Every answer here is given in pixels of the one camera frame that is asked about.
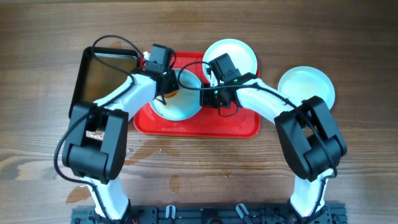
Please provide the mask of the pale blue plate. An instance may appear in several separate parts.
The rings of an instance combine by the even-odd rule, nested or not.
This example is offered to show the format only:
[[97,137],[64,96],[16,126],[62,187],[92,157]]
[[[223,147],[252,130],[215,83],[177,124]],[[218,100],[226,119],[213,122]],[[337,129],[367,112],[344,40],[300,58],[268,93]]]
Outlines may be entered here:
[[223,39],[212,44],[203,56],[203,73],[210,83],[210,76],[206,74],[205,69],[209,67],[208,62],[223,55],[228,54],[239,69],[242,75],[251,72],[257,75],[257,58],[250,46],[237,39]]
[[329,109],[332,109],[336,98],[335,87],[329,77],[309,66],[298,66],[286,71],[279,80],[278,90],[304,100],[318,96]]
[[162,97],[157,96],[156,99],[150,102],[150,106],[156,114],[167,120],[185,120],[201,110],[200,92],[188,90],[181,86],[179,86],[178,93],[174,97],[165,98],[166,105],[161,100]]

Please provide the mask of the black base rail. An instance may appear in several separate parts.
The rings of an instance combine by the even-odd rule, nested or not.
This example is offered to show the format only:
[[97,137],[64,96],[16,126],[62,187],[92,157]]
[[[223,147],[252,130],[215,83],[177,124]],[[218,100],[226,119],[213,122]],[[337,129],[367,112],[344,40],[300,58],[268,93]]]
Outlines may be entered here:
[[132,206],[118,223],[325,223],[347,224],[345,204],[325,203],[315,216],[305,221],[293,208],[283,203],[265,205],[210,206],[210,207],[166,207]]

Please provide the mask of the black water tray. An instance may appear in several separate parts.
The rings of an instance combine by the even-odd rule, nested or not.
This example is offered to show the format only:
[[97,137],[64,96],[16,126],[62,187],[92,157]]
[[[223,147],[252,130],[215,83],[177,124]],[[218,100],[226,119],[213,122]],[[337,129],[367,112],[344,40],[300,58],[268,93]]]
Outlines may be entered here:
[[137,67],[138,54],[132,49],[114,49],[110,47],[87,47],[82,54],[75,89],[68,114],[73,106],[81,100],[94,102],[110,94],[123,84],[126,74],[109,68],[94,59],[92,51],[102,61],[121,68],[127,72]]

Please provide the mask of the red plastic tray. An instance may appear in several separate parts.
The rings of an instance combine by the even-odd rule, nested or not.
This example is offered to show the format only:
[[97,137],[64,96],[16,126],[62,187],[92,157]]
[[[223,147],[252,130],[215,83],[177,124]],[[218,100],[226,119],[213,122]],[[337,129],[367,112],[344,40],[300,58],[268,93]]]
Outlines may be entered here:
[[211,138],[251,138],[261,127],[260,116],[250,110],[236,105],[223,108],[201,107],[191,118],[171,121],[160,117],[151,108],[150,103],[144,105],[134,116],[135,128],[144,133],[166,136],[195,136]]

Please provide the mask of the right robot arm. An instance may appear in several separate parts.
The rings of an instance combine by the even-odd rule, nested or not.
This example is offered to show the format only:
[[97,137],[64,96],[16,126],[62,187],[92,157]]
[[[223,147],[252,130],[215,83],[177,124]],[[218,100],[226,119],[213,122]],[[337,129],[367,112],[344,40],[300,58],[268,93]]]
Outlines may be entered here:
[[282,152],[295,174],[291,207],[303,222],[315,219],[324,205],[326,184],[337,176],[347,145],[322,98],[293,100],[256,78],[245,83],[204,85],[201,95],[224,106],[234,102],[273,122]]

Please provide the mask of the orange green sponge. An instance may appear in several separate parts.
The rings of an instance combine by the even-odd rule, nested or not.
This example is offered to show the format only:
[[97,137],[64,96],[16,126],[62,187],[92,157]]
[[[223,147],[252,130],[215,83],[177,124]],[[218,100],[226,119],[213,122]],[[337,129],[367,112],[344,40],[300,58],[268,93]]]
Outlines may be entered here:
[[172,98],[178,93],[178,90],[172,91],[171,93],[167,93],[164,95],[165,98]]

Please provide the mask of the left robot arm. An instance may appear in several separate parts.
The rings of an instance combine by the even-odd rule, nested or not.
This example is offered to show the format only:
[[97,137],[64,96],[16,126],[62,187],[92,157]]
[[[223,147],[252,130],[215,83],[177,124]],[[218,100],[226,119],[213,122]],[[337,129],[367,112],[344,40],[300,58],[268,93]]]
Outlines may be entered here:
[[173,70],[134,69],[110,72],[89,69],[78,76],[77,101],[54,161],[72,170],[73,182],[86,185],[95,201],[99,223],[126,223],[131,203],[119,174],[123,168],[128,123],[150,101],[178,90]]

